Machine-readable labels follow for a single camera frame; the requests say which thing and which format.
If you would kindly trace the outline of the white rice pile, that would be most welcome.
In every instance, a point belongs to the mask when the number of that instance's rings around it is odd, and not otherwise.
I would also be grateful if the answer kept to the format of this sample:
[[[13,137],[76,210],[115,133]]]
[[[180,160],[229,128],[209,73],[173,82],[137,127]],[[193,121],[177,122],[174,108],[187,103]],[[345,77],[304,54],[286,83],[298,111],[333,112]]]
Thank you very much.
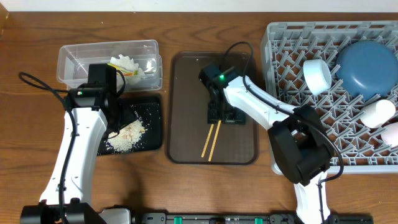
[[[143,135],[147,129],[143,126],[141,120],[127,125],[118,133],[111,133],[106,140],[106,150],[114,152],[132,152],[143,146]]]

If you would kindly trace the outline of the pink cup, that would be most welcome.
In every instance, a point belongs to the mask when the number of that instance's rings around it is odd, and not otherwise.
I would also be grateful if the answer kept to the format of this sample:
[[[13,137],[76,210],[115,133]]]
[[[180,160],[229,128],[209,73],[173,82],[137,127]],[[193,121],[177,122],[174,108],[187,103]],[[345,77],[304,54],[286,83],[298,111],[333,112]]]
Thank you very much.
[[[396,147],[398,145],[398,123],[388,124],[384,128],[381,139],[390,147]]]

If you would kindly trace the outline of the light blue bowl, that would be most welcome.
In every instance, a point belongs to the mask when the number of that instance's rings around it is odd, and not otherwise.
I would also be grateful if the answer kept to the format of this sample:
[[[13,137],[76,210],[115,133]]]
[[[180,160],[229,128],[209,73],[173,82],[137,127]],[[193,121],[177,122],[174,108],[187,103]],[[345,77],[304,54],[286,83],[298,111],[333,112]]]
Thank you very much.
[[[319,95],[331,87],[331,73],[328,65],[322,59],[304,61],[303,75],[313,95]]]

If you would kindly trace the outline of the yellow snack wrapper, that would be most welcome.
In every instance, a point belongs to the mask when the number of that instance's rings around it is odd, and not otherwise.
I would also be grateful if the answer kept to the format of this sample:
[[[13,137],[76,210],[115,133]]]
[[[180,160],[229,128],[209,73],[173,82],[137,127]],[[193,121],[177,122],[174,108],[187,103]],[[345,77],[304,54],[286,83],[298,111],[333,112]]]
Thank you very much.
[[[138,75],[138,71],[137,71],[137,70],[135,70],[135,71],[127,70],[126,68],[123,68],[123,67],[114,65],[114,64],[112,64],[112,63],[108,63],[108,65],[109,65],[109,66],[112,66],[112,67],[114,67],[116,70],[119,70],[120,72],[122,72],[122,74],[123,74],[124,76],[136,76],[136,75]]]

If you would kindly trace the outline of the left wooden chopstick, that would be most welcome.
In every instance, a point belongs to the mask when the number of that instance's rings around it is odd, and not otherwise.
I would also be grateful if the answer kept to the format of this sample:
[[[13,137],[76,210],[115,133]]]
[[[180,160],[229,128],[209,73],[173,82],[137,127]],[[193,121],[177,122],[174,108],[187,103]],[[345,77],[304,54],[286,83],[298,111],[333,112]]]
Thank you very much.
[[[213,128],[214,128],[214,124],[211,124],[209,132],[208,132],[208,135],[206,137],[205,145],[204,145],[203,150],[202,150],[202,154],[201,154],[202,158],[205,156],[206,149],[208,147],[208,143],[209,143],[209,140],[211,138],[211,134],[212,134]]]

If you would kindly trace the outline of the wooden chopstick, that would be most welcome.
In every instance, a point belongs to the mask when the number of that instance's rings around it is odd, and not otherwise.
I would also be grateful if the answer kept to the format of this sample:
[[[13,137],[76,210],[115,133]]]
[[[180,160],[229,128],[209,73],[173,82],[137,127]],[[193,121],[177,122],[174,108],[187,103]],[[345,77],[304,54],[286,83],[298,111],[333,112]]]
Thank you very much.
[[[214,135],[213,142],[212,142],[212,145],[211,145],[210,155],[209,155],[209,158],[208,158],[209,162],[211,162],[211,160],[213,158],[213,153],[214,153],[214,150],[215,150],[216,141],[217,141],[217,138],[218,138],[218,133],[219,133],[220,127],[221,127],[221,120],[219,120],[218,123],[217,123],[215,135]],[[212,124],[211,127],[210,127],[209,136],[211,136],[213,128],[214,128],[214,124]]]
[[[214,128],[214,124],[211,124],[209,132],[208,132],[208,135],[206,137],[205,145],[204,145],[203,150],[202,150],[202,154],[201,154],[202,158],[205,156],[206,149],[208,147],[208,143],[209,143],[209,140],[211,138],[211,134],[212,134],[213,128]]]

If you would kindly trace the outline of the white tissue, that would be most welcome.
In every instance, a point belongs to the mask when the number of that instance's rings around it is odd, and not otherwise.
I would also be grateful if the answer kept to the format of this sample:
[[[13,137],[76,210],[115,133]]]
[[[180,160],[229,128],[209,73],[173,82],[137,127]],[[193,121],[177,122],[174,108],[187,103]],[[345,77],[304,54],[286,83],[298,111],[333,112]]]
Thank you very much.
[[[128,85],[135,85],[145,77],[145,73],[139,67],[139,64],[135,63],[134,59],[129,56],[119,54],[119,58],[111,57],[109,63],[126,68],[127,70],[138,71],[138,75],[136,76],[124,76],[126,84]]]

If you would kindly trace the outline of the brown serving tray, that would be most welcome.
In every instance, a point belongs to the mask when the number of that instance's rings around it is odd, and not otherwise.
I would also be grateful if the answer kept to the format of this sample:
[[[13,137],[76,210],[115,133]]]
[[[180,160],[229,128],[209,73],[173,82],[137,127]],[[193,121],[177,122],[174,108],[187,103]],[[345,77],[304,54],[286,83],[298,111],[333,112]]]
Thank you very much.
[[[208,161],[217,124],[202,158],[211,124],[207,123],[209,92],[198,76],[201,68],[219,62],[221,52],[180,52],[172,60],[166,154],[177,164],[249,165],[258,157],[258,127],[221,124],[211,162]]]

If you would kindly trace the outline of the right wooden chopstick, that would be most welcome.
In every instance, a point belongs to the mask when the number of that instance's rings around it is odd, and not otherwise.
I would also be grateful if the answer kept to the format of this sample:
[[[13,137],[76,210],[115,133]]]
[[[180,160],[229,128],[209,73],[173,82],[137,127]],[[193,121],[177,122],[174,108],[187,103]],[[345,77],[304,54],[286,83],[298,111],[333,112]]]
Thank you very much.
[[[211,145],[210,155],[209,155],[209,158],[208,158],[209,162],[211,162],[211,160],[213,158],[213,153],[214,153],[214,150],[215,150],[216,141],[217,141],[217,138],[218,138],[218,133],[219,133],[220,127],[221,127],[221,120],[219,120],[218,123],[217,123],[215,135],[214,135],[213,142],[212,142],[212,145]],[[214,128],[214,124],[212,124],[211,127],[210,127],[209,136],[211,136],[213,128]]]

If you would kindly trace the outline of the black waste tray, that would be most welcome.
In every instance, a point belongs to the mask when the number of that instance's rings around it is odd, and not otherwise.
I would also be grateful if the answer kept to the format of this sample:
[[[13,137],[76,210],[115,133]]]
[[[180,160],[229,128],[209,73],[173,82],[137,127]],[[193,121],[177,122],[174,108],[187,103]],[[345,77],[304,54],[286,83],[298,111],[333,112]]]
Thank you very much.
[[[140,96],[135,98],[124,98],[123,102],[132,107],[138,119],[142,121],[143,126],[147,129],[146,133],[143,135],[143,146],[132,152],[120,153],[114,152],[113,150],[107,151],[106,141],[103,141],[99,145],[97,153],[99,156],[152,151],[157,150],[162,145],[163,131],[160,98],[156,95]]]

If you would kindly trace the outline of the clear plastic waste bin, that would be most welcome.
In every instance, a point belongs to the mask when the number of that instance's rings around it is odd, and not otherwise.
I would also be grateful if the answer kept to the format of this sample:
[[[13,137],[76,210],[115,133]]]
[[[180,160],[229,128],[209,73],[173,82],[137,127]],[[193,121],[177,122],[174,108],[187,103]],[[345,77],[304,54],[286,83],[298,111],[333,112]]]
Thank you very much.
[[[144,71],[145,77],[126,91],[151,91],[162,88],[162,58],[156,40],[130,40],[63,46],[58,55],[57,79],[68,88],[88,81],[90,64],[106,63],[119,54],[129,56]]]

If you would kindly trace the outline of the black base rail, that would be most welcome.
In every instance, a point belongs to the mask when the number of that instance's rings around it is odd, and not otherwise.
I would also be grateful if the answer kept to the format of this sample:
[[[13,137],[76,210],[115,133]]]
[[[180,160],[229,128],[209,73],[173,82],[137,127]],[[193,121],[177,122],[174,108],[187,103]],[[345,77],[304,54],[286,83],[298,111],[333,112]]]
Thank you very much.
[[[121,205],[105,208],[100,217],[106,223],[138,224],[289,224],[302,221],[293,214],[220,215],[220,214],[166,214],[161,212],[138,214]]]

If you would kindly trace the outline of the grey dishwasher rack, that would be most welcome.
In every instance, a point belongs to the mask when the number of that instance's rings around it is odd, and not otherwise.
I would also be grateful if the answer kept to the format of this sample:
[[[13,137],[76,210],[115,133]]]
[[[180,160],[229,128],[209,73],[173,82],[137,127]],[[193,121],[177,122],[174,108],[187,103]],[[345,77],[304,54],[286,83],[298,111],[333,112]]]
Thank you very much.
[[[387,128],[371,129],[360,118],[362,107],[382,99],[350,95],[336,73],[338,54],[360,40],[384,44],[397,54],[396,21],[272,22],[261,42],[267,92],[285,103],[312,105],[329,138],[341,152],[346,174],[397,172],[397,148],[383,142]],[[313,96],[303,76],[305,60],[322,59],[332,75],[330,90]]]

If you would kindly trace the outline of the dark blue plate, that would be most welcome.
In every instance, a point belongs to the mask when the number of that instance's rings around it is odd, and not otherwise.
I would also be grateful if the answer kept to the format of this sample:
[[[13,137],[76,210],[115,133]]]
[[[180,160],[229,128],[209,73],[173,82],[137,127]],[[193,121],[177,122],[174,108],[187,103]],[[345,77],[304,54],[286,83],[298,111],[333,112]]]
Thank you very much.
[[[336,77],[353,97],[369,100],[386,96],[397,84],[397,57],[385,45],[371,40],[351,44],[338,54]]]

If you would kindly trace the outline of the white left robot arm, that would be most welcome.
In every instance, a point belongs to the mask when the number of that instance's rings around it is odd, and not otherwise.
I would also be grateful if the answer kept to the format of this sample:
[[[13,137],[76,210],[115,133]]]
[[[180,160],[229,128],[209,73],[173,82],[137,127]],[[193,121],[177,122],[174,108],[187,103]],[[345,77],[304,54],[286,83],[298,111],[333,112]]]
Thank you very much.
[[[50,91],[65,110],[63,139],[51,178],[37,205],[23,207],[21,223],[132,223],[130,209],[111,207],[96,212],[91,206],[92,180],[100,144],[109,134],[135,122],[137,115],[121,103],[124,88],[117,87],[122,72],[106,64],[91,64],[88,80],[71,88],[65,97],[60,90],[25,73],[19,78],[28,85]]]

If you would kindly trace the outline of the pale green cup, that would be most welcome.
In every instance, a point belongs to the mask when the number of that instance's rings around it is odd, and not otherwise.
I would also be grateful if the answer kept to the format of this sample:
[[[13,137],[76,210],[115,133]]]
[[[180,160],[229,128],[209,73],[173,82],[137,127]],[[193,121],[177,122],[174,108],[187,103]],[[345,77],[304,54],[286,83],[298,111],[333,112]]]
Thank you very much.
[[[396,107],[389,100],[378,100],[365,106],[362,110],[361,122],[369,128],[378,128],[392,118]]]

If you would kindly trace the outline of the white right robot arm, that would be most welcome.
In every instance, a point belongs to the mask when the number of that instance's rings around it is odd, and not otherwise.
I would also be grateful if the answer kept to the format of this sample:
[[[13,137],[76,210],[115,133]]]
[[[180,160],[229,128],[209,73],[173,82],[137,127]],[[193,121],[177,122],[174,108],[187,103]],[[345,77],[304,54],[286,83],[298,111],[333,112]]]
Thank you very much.
[[[309,105],[283,103],[238,75],[231,67],[203,67],[199,80],[210,94],[209,124],[245,124],[250,116],[267,130],[272,156],[281,173],[294,184],[297,216],[303,223],[325,223],[330,216],[324,180],[334,150]]]

